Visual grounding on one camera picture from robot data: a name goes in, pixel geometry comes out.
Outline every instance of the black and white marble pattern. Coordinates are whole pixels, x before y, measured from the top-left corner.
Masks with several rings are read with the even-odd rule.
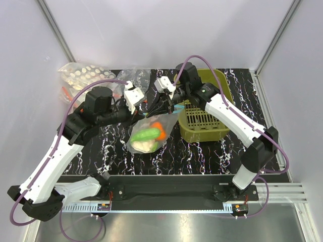
[[[254,121],[265,125],[249,70],[220,70],[228,79],[235,106]],[[167,75],[172,80],[175,74],[175,70],[151,70],[148,102],[156,94],[153,88],[156,77]],[[143,104],[141,109],[145,110],[146,106]],[[239,156],[245,151],[242,142],[231,131],[218,142],[189,144],[182,139],[178,123],[167,142],[151,154],[128,152],[126,142],[129,137],[130,131],[120,125],[102,128],[99,136],[84,147],[64,174],[85,175],[90,171],[106,170],[110,174],[123,175],[235,174],[241,165]],[[273,159],[266,168],[278,170],[277,160]]]

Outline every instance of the perforated basket bottom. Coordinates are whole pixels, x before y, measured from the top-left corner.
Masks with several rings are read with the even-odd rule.
[[[225,129],[226,126],[217,118],[193,106],[190,102],[184,102],[188,129],[190,130],[216,130]]]

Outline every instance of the white wall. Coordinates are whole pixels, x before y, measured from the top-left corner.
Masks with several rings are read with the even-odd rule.
[[[67,60],[35,1],[0,1],[1,241],[22,241],[9,222],[11,185],[21,184],[49,148],[62,118],[57,69]],[[21,206],[16,220],[27,221]]]
[[[255,69],[292,0],[46,0],[78,62]]]
[[[323,238],[323,2],[303,1],[270,56],[261,81],[289,155]]]

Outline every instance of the bag of round slices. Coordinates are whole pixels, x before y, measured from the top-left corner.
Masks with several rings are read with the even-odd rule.
[[[158,150],[170,136],[178,120],[179,112],[160,114],[139,120],[127,142],[131,153],[152,153]]]

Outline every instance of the olive green plastic bin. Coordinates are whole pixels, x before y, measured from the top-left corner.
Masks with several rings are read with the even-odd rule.
[[[233,103],[226,76],[219,70],[214,70],[220,80],[224,95]],[[219,87],[209,69],[197,70],[203,83],[210,82]],[[184,110],[179,114],[181,136],[188,143],[218,141],[224,138],[229,129],[217,118],[193,106],[188,100],[181,103]]]

